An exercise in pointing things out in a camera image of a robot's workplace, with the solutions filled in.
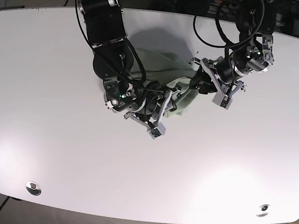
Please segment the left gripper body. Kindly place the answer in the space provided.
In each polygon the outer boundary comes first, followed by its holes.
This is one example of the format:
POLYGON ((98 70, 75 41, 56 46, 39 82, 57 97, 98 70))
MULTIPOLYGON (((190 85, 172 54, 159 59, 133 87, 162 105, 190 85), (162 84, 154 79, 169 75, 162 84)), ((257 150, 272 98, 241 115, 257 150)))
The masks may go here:
POLYGON ((238 47, 228 57, 208 60, 207 66, 215 74, 217 83, 232 92, 239 79, 252 71, 265 72, 273 65, 273 36, 258 32, 246 44, 238 47))

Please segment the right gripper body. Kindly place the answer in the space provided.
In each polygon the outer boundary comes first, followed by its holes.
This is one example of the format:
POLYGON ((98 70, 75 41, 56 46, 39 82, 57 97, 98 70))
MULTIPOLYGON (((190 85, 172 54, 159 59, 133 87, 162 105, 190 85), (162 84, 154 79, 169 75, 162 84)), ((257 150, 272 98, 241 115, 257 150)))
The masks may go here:
POLYGON ((125 119, 134 120, 147 130, 161 122, 165 99, 180 93, 180 89, 161 87, 156 81, 139 88, 113 77, 104 79, 103 85, 105 106, 114 113, 124 112, 125 119))

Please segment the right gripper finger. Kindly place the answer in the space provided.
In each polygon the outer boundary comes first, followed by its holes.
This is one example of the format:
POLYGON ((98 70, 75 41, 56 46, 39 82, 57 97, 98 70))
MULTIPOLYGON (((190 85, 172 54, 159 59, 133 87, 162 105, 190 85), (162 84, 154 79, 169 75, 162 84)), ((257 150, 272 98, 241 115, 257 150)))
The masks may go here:
POLYGON ((174 112, 175 110, 177 110, 176 101, 174 101, 172 97, 169 96, 167 99, 165 99, 164 113, 174 112))
POLYGON ((165 131, 165 126, 163 125, 163 123, 159 122, 156 127, 153 125, 148 133, 153 139, 156 139, 160 136, 165 135, 165 131))

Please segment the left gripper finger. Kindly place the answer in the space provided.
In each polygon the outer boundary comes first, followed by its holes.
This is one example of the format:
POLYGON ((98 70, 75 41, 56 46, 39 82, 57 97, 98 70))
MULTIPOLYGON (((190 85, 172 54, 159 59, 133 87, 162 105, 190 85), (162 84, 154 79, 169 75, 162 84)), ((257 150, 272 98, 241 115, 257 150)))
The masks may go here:
POLYGON ((189 82, 189 88, 191 90, 198 91, 199 94, 210 94, 217 92, 217 88, 215 87, 212 79, 202 69, 202 67, 198 68, 195 75, 189 82))
POLYGON ((215 93, 215 96, 212 99, 212 102, 224 109, 229 109, 231 103, 232 103, 232 96, 231 96, 231 92, 229 91, 222 91, 222 90, 218 90, 215 93))

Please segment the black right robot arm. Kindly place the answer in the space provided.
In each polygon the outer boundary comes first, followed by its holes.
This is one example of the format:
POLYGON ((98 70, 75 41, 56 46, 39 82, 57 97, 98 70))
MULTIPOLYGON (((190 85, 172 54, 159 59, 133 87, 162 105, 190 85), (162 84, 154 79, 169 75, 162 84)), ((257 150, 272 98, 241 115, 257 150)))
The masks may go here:
POLYGON ((175 107, 171 96, 178 90, 148 81, 145 68, 127 38, 119 0, 75 0, 76 15, 82 14, 82 35, 94 53, 93 69, 102 79, 104 100, 113 112, 124 111, 155 139, 165 134, 164 113, 175 107))

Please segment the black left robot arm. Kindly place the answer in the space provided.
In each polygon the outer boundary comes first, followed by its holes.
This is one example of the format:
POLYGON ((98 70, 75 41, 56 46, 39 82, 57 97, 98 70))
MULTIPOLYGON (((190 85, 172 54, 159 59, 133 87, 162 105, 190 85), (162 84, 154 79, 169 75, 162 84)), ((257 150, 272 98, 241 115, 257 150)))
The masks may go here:
POLYGON ((234 0, 237 5, 235 25, 239 41, 232 42, 220 24, 222 8, 230 4, 222 0, 215 14, 215 25, 225 43, 221 46, 225 55, 216 60, 197 59, 199 65, 189 83, 191 90, 200 94, 214 94, 213 102, 228 109, 233 95, 245 88, 242 77, 252 72, 265 72, 273 65, 273 32, 276 12, 271 0, 234 0))

